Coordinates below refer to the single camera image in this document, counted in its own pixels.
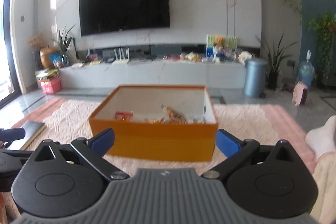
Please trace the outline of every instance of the screw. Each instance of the screw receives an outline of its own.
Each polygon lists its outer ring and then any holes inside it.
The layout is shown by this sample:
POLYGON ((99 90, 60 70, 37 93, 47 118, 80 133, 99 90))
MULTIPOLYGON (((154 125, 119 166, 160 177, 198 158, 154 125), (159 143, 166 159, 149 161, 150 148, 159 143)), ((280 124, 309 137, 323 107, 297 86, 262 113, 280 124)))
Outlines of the screw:
POLYGON ((219 175, 219 172, 215 170, 209 170, 203 174, 203 177, 205 177, 206 179, 218 179, 219 175))
POLYGON ((164 177, 167 177, 170 175, 170 172, 168 170, 164 170, 160 174, 163 175, 164 177))
POLYGON ((123 171, 115 171, 111 174, 111 179, 122 180, 128 178, 128 175, 123 171))

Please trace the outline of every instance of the pink bag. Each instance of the pink bag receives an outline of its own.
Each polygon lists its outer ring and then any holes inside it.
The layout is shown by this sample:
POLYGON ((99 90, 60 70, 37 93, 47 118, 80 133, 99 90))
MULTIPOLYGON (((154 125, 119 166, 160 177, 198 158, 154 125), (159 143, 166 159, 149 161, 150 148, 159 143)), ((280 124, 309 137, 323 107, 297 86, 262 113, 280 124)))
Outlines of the pink bag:
POLYGON ((294 88, 293 92, 293 102, 295 102, 295 105, 304 105, 306 103, 308 96, 308 87, 302 83, 298 82, 294 88))

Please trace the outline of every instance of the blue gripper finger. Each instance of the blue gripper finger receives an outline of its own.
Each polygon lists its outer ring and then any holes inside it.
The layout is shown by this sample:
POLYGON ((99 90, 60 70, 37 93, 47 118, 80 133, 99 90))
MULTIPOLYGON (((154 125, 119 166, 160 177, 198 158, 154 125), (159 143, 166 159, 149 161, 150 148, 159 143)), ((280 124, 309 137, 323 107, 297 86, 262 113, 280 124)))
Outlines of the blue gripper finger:
POLYGON ((217 131, 215 140, 216 146, 228 158, 237 153, 244 143, 224 129, 217 131))
POLYGON ((99 156, 104 156, 114 145, 114 131, 107 128, 88 140, 88 147, 99 156))
POLYGON ((13 142, 16 140, 22 140, 26 136, 26 131, 23 128, 13 128, 0 131, 0 141, 13 142))

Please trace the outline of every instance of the glass door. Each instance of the glass door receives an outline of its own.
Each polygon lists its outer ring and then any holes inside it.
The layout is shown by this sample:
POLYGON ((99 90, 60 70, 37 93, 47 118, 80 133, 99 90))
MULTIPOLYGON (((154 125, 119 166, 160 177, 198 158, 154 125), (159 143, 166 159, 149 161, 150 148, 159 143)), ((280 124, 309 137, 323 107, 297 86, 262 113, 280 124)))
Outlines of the glass door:
POLYGON ((12 52, 10 0, 0 0, 0 108, 21 94, 12 52))

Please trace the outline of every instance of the door frame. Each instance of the door frame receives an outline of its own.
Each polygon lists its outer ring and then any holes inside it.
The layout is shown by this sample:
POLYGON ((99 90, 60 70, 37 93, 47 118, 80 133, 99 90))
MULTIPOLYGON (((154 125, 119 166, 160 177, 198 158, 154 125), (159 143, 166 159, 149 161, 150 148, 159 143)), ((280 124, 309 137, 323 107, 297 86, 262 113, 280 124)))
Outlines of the door frame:
POLYGON ((7 49, 7 60, 10 72, 11 82, 14 87, 14 92, 9 94, 4 99, 0 100, 0 108, 11 102, 13 99, 21 95, 21 89, 17 78, 16 67, 14 63, 14 54, 12 51, 11 40, 11 0, 4 0, 3 2, 3 30, 4 39, 7 49))
POLYGON ((12 42, 12 52, 13 52, 15 69, 16 69, 16 76, 19 82, 21 93, 26 94, 27 90, 24 85, 23 75, 22 75, 22 71, 21 71, 20 63, 19 63, 19 57, 17 54, 14 3, 15 3, 15 0, 10 0, 10 37, 11 37, 11 42, 12 42))

